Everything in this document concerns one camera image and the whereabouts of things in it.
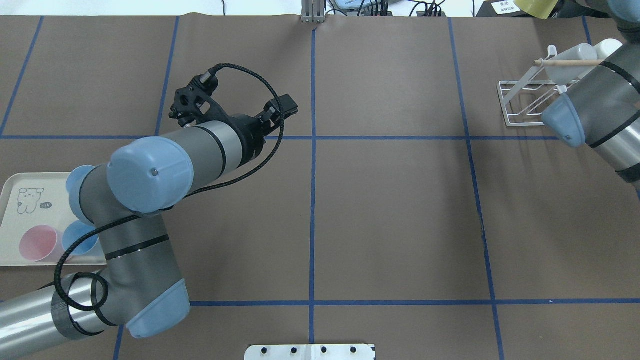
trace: tray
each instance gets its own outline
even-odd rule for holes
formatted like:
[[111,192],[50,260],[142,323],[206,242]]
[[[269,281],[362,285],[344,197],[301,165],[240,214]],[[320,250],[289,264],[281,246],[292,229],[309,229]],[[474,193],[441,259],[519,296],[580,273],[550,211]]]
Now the tray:
[[[65,184],[69,172],[34,172],[11,176],[0,194],[0,266],[55,265],[29,261],[20,255],[22,235],[36,225],[49,225],[62,235],[77,220],[71,211]],[[34,193],[19,206],[20,189]],[[104,256],[72,256],[66,265],[106,265]]]

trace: light blue plastic cap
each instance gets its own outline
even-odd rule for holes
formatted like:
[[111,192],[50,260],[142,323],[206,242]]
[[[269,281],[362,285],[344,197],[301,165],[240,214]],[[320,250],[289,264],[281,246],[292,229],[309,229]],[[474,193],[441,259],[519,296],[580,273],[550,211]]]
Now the light blue plastic cap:
[[[80,237],[85,234],[95,230],[95,227],[86,225],[80,221],[76,221],[73,224],[67,227],[65,233],[62,235],[62,247],[67,251],[67,249],[73,245]],[[87,252],[91,251],[94,246],[96,246],[98,242],[98,236],[93,235],[88,238],[80,246],[78,246],[71,254],[72,255],[84,255]]]
[[82,223],[86,225],[93,225],[89,219],[86,218],[84,213],[82,212],[82,208],[80,208],[80,188],[82,187],[82,183],[86,176],[93,170],[95,167],[91,165],[83,165],[81,167],[75,168],[69,174],[67,178],[67,182],[65,186],[67,187],[67,192],[69,193],[69,206],[71,207],[71,211],[73,211],[74,215],[78,218],[78,220],[82,221]]
[[609,0],[613,14],[629,22],[640,22],[640,2],[637,0]]
[[142,138],[111,155],[107,181],[121,204],[153,213],[187,195],[193,184],[193,164],[177,143],[159,136]]
[[134,338],[148,338],[171,329],[189,314],[191,304],[184,279],[158,296],[127,323]]
[[560,95],[542,112],[542,122],[553,129],[556,136],[570,147],[578,147],[586,141],[580,117],[566,94]]

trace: robotic arm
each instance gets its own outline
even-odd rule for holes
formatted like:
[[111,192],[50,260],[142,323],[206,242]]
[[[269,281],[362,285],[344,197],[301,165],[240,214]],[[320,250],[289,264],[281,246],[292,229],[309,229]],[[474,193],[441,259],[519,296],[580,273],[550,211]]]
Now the robotic arm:
[[[264,111],[229,116],[211,95],[216,72],[247,72],[274,95]],[[200,108],[207,102],[209,110]],[[80,221],[98,228],[107,267],[61,278],[71,246],[56,267],[54,283],[0,304],[0,358],[16,358],[69,340],[126,325],[135,338],[156,335],[181,322],[190,304],[160,213],[185,197],[238,182],[258,171],[277,150],[284,120],[298,112],[289,95],[278,97],[259,75],[221,64],[175,93],[170,117],[183,129],[142,138],[122,147],[111,161],[83,166],[70,175],[70,204]],[[233,181],[201,188],[262,151],[264,137],[280,128],[276,147],[258,167]]]
[[640,190],[640,0],[577,0],[611,14],[628,41],[542,113],[571,147],[584,143]]

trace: black cable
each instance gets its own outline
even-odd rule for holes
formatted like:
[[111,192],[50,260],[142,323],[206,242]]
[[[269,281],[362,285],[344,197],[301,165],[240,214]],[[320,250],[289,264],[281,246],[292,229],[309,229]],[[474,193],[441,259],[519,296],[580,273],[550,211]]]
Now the black cable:
[[365,2],[365,1],[366,1],[366,0],[362,0],[362,2],[360,3],[360,7],[359,7],[359,9],[358,9],[358,15],[356,15],[356,16],[360,16],[360,12],[362,11],[362,7],[364,6],[364,2]]
[[329,13],[330,13],[330,12],[341,13],[341,14],[343,14],[344,16],[349,16],[349,15],[347,15],[345,12],[343,12],[342,10],[338,10],[338,9],[331,9],[331,10],[327,11],[325,15],[329,15]]
[[[271,87],[271,84],[269,84],[262,76],[256,74],[255,72],[239,66],[239,65],[234,65],[234,64],[229,64],[229,63],[222,63],[222,64],[217,64],[216,66],[212,67],[211,69],[209,69],[209,73],[211,74],[212,77],[214,77],[216,75],[216,73],[224,68],[229,68],[229,69],[236,69],[238,71],[244,72],[246,74],[249,74],[251,76],[253,76],[254,78],[258,79],[262,84],[264,84],[264,86],[267,87],[267,89],[269,89],[269,92],[271,92],[271,95],[273,95],[276,104],[278,105],[278,110],[280,111],[280,133],[278,134],[278,140],[276,141],[275,146],[273,147],[273,150],[271,150],[271,152],[269,153],[269,155],[267,156],[267,158],[262,161],[262,163],[260,163],[259,165],[257,165],[255,168],[253,168],[253,170],[247,172],[245,175],[239,176],[231,181],[227,181],[225,183],[221,183],[221,184],[216,184],[216,185],[212,185],[212,186],[206,186],[203,188],[200,188],[198,190],[195,190],[194,192],[187,194],[184,198],[188,198],[190,196],[196,195],[198,193],[202,193],[202,192],[207,192],[209,190],[214,190],[214,189],[219,189],[219,188],[223,188],[225,186],[229,186],[229,185],[233,185],[235,183],[238,183],[244,179],[246,179],[247,177],[250,177],[251,175],[255,174],[256,172],[258,172],[258,170],[262,169],[265,165],[267,165],[267,163],[273,158],[273,156],[276,154],[276,151],[278,151],[278,148],[280,147],[280,144],[282,143],[282,138],[284,137],[284,115],[282,113],[282,103],[280,102],[280,98],[278,97],[278,94],[275,92],[275,90],[273,89],[273,87]],[[62,301],[64,301],[68,306],[74,307],[78,310],[82,310],[82,311],[95,311],[97,309],[99,309],[100,307],[102,307],[105,302],[107,301],[107,297],[109,295],[109,288],[107,286],[107,282],[106,280],[101,277],[100,275],[94,274],[92,272],[88,272],[88,273],[78,273],[78,275],[82,276],[82,277],[91,277],[92,279],[95,279],[97,281],[99,281],[102,286],[103,286],[103,294],[102,294],[102,298],[100,299],[100,301],[98,301],[98,303],[92,305],[92,306],[84,306],[81,304],[78,304],[75,300],[71,299],[71,297],[69,297],[69,295],[65,292],[65,290],[62,288],[62,268],[64,266],[64,264],[67,262],[67,259],[69,258],[69,256],[71,256],[71,253],[77,249],[78,246],[80,246],[80,244],[82,244],[83,242],[85,242],[87,239],[91,238],[94,235],[98,235],[103,231],[107,231],[109,229],[112,229],[116,226],[120,226],[122,224],[126,224],[130,221],[139,219],[140,217],[138,215],[130,215],[128,217],[124,217],[121,218],[120,220],[116,220],[110,224],[107,224],[105,226],[99,227],[96,230],[93,230],[85,235],[82,235],[82,237],[80,237],[80,239],[76,240],[76,242],[74,242],[68,249],[67,251],[65,251],[65,253],[62,255],[62,257],[60,257],[60,260],[58,261],[58,264],[56,265],[56,269],[53,273],[53,286],[56,288],[56,293],[58,293],[58,296],[60,297],[60,299],[62,299]]]
[[413,15],[413,12],[415,11],[415,8],[418,7],[418,5],[420,4],[424,4],[424,12],[427,12],[427,9],[429,8],[429,4],[425,3],[424,1],[417,1],[417,4],[413,7],[413,9],[411,9],[411,12],[409,13],[409,17],[411,17],[411,15]]

